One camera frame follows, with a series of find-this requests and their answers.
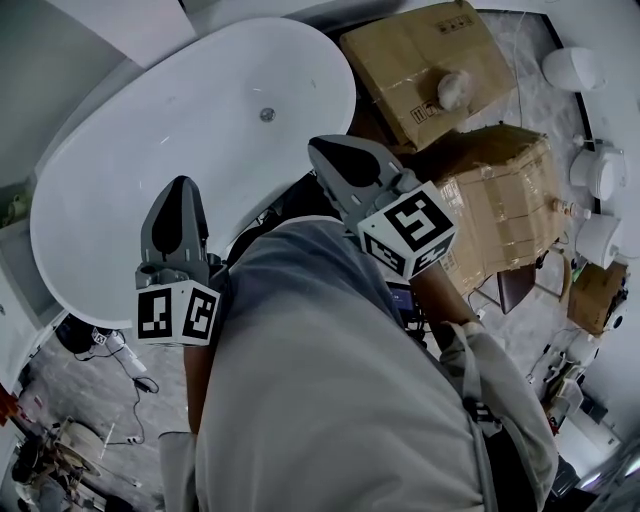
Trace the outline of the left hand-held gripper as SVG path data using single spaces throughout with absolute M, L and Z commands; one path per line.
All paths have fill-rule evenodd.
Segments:
M 154 201 L 141 229 L 145 262 L 178 249 L 206 248 L 208 228 L 199 189 L 184 175 L 172 180 Z M 142 263 L 135 273 L 136 338 L 150 345 L 215 346 L 230 307 L 228 266 L 209 254 L 202 280 L 184 270 Z

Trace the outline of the person's left forearm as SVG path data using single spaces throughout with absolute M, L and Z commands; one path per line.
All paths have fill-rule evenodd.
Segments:
M 194 435 L 200 429 L 214 356 L 212 346 L 185 347 L 183 351 L 188 421 Z

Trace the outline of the person's right forearm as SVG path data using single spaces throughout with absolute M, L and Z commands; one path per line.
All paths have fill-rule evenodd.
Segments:
M 477 315 L 458 293 L 440 263 L 434 263 L 414 276 L 410 286 L 442 352 L 453 341 L 450 324 L 479 324 Z

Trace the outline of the white bathtub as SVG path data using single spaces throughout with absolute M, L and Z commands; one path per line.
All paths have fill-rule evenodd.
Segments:
M 106 101 L 46 162 L 30 213 L 41 278 L 75 317 L 128 328 L 141 227 L 171 180 L 197 184 L 208 248 L 221 253 L 311 170 L 311 138 L 347 132 L 355 104 L 345 56 L 304 23 L 245 20 L 191 44 Z M 273 122 L 259 119 L 265 107 Z

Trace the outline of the plain brown cardboard box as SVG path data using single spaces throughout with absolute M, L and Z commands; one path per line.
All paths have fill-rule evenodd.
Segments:
M 369 23 L 343 34 L 340 46 L 403 153 L 425 149 L 516 86 L 494 37 L 466 1 Z M 473 77 L 474 96 L 466 109 L 448 112 L 437 86 L 459 70 Z

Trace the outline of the white fluffy ball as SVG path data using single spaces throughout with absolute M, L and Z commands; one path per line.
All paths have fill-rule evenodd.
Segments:
M 446 74 L 438 83 L 437 97 L 443 110 L 453 112 L 470 106 L 474 96 L 474 81 L 464 70 Z

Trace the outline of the large taped cardboard box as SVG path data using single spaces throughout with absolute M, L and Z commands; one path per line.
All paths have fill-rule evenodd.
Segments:
M 535 263 L 564 231 L 543 133 L 506 124 L 451 132 L 402 161 L 435 184 L 458 223 L 441 264 L 463 295 L 497 272 Z

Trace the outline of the black equipment bundle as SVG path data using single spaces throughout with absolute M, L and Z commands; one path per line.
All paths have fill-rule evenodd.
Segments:
M 68 314 L 55 329 L 55 335 L 61 345 L 81 360 L 94 357 L 95 348 L 104 346 L 112 333 L 111 329 L 96 327 L 71 314 Z

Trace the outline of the small green pot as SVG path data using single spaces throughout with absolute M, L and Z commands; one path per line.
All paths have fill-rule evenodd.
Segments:
M 6 216 L 3 218 L 3 223 L 5 225 L 9 225 L 24 219 L 29 213 L 30 202 L 31 199 L 28 194 L 16 194 L 9 202 Z

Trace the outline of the brown seat chair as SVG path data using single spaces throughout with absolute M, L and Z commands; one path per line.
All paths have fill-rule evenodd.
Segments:
M 561 289 L 554 291 L 537 282 L 537 272 L 544 267 L 545 259 L 554 253 L 562 260 Z M 515 309 L 530 292 L 538 289 L 547 295 L 554 297 L 560 304 L 565 302 L 570 293 L 572 283 L 571 262 L 565 254 L 565 250 L 551 247 L 542 256 L 539 256 L 532 264 L 522 266 L 517 269 L 505 270 L 495 274 L 498 298 L 495 299 L 481 290 L 482 286 L 491 279 L 489 276 L 478 287 L 473 288 L 467 298 L 470 299 L 474 293 L 487 299 L 491 304 L 497 306 L 504 315 Z

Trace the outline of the small white bottle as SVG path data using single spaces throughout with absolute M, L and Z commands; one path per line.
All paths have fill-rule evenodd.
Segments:
M 555 198 L 552 201 L 552 208 L 554 211 L 570 218 L 588 220 L 592 216 L 590 209 L 584 208 L 576 202 L 570 202 L 560 198 Z

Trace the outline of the person's grey shirt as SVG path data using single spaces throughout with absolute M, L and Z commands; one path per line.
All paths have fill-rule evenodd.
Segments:
M 197 435 L 159 439 L 166 512 L 542 512 L 558 453 L 479 324 L 431 355 L 372 258 L 329 216 L 258 236 Z

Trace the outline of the beige round spool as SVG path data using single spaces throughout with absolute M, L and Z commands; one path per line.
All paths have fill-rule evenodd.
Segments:
M 76 470 L 100 477 L 103 440 L 90 428 L 68 416 L 53 434 L 53 446 L 61 458 Z

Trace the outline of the small cardboard box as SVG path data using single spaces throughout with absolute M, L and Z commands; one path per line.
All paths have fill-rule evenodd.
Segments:
M 622 302 L 627 266 L 613 262 L 607 269 L 587 263 L 571 285 L 567 318 L 594 337 L 605 332 L 615 307 Z

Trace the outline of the black recorder box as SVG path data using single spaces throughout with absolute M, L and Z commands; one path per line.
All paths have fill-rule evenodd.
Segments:
M 423 311 L 416 295 L 408 284 L 387 282 L 392 300 L 399 311 L 405 332 L 416 342 L 425 346 L 425 336 L 430 333 L 426 328 Z

